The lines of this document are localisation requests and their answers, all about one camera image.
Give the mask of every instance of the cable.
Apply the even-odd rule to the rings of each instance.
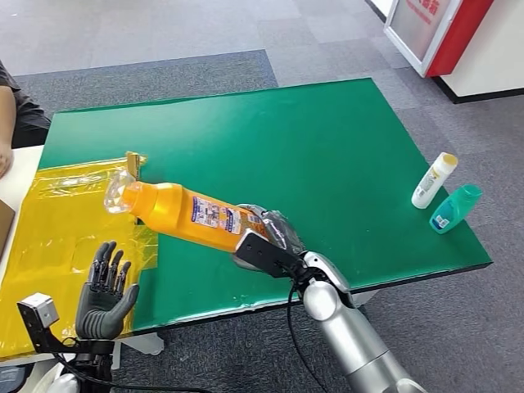
[[[294,284],[293,287],[291,288],[291,291],[289,291],[289,296],[288,297],[288,326],[289,327],[289,333],[291,333],[291,339],[293,340],[294,348],[297,350],[297,353],[298,353],[298,356],[301,358],[302,363],[304,363],[304,366],[306,366],[306,368],[311,374],[311,376],[313,377],[325,393],[328,393],[325,386],[320,382],[320,380],[318,379],[318,377],[315,375],[311,368],[310,368],[309,364],[306,361],[304,354],[302,353],[301,348],[298,346],[298,343],[297,343],[297,337],[294,335],[294,331],[293,330],[293,324],[291,323],[291,301],[293,300],[293,293],[294,293],[294,291],[295,287]]]
[[[211,391],[208,391],[206,389],[200,389],[199,387],[171,387],[171,386],[140,386],[140,385],[121,385],[119,383],[113,383],[104,381],[102,379],[90,377],[85,373],[77,370],[76,368],[67,363],[64,358],[58,355],[57,352],[53,352],[54,356],[59,363],[62,364],[66,370],[72,373],[75,377],[82,379],[85,381],[89,381],[91,383],[96,383],[97,385],[104,385],[110,387],[117,387],[119,389],[135,389],[137,391],[186,391],[186,392],[194,392],[194,393],[212,393]]]

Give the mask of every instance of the person's arm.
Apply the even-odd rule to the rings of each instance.
[[[16,104],[9,86],[0,86],[0,178],[13,161],[11,140],[16,122]]]

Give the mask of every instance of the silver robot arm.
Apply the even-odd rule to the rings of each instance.
[[[273,216],[268,220],[267,215]],[[399,364],[355,307],[347,281],[330,260],[310,251],[297,253],[297,247],[284,247],[285,243],[275,241],[294,233],[281,215],[267,212],[260,218],[269,229],[272,242],[248,231],[237,246],[233,260],[245,269],[291,278],[306,311],[321,328],[353,392],[427,393]],[[278,222],[283,229],[273,226],[277,233],[274,235],[266,221]]]
[[[307,266],[330,282],[312,278],[302,294],[306,311],[322,329],[355,393],[427,393],[395,359],[366,319],[352,305],[347,282],[325,256],[304,255]]]

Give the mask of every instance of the yellow plastic bag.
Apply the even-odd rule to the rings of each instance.
[[[60,320],[51,327],[59,340],[75,337],[82,284],[101,242],[115,240],[130,260],[127,283],[156,265],[156,233],[135,225],[130,215],[103,207],[109,179],[126,169],[125,159],[89,162],[38,171],[22,209],[0,288],[0,358],[27,355],[32,345],[17,302],[35,292],[51,296]],[[130,332],[132,315],[124,323]]]

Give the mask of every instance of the teal bottle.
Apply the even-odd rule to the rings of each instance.
[[[458,188],[442,202],[430,219],[430,225],[442,234],[457,226],[482,195],[482,190],[473,184]]]

